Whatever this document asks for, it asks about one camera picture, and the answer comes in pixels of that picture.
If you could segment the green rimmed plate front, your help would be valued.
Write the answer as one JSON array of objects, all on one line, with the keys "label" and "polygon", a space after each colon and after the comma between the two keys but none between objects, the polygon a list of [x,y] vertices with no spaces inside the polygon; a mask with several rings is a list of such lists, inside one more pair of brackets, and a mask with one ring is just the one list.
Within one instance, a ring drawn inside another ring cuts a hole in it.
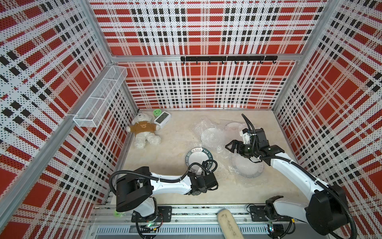
[{"label": "green rimmed plate front", "polygon": [[185,156],[186,166],[189,167],[192,163],[202,164],[204,161],[213,160],[212,153],[204,147],[195,147],[189,150]]}]

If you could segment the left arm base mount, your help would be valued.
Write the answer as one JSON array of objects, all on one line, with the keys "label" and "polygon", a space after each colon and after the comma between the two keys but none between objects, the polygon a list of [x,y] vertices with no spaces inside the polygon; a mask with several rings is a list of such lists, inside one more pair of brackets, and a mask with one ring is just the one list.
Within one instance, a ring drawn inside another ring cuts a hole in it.
[{"label": "left arm base mount", "polygon": [[145,217],[134,211],[131,222],[135,224],[142,236],[148,237],[158,233],[164,223],[171,222],[172,211],[172,206],[159,206],[153,214]]}]

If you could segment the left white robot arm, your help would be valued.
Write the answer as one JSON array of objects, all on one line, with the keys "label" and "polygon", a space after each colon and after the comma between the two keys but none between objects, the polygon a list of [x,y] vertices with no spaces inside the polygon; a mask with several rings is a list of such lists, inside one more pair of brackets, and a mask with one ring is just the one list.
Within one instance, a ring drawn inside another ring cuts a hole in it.
[{"label": "left white robot arm", "polygon": [[153,197],[157,194],[180,194],[198,196],[218,189],[214,175],[218,163],[209,159],[194,162],[182,176],[152,173],[148,166],[134,171],[120,170],[109,177],[110,191],[116,196],[118,213],[135,211],[142,217],[158,215],[158,206]]}]

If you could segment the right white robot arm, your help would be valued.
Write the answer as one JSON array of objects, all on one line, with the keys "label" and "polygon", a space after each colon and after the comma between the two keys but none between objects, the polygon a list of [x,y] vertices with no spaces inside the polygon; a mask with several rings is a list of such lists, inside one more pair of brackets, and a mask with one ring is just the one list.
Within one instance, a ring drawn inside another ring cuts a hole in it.
[{"label": "right white robot arm", "polygon": [[309,224],[317,233],[338,239],[335,231],[350,226],[350,238],[358,236],[357,226],[348,208],[346,193],[338,185],[329,185],[293,161],[277,145],[270,145],[264,130],[244,129],[242,140],[232,140],[225,149],[253,163],[265,163],[289,179],[307,198],[308,203],[292,202],[284,196],[269,198],[265,215],[269,220],[290,217]]}]

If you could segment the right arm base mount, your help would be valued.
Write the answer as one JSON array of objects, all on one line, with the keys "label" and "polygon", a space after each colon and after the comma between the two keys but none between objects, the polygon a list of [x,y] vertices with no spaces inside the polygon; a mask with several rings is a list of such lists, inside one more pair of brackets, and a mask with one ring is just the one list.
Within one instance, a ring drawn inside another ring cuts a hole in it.
[{"label": "right arm base mount", "polygon": [[280,216],[270,205],[249,204],[246,207],[252,222],[268,222],[266,227],[271,239],[283,239],[295,232],[296,225],[293,218]]}]

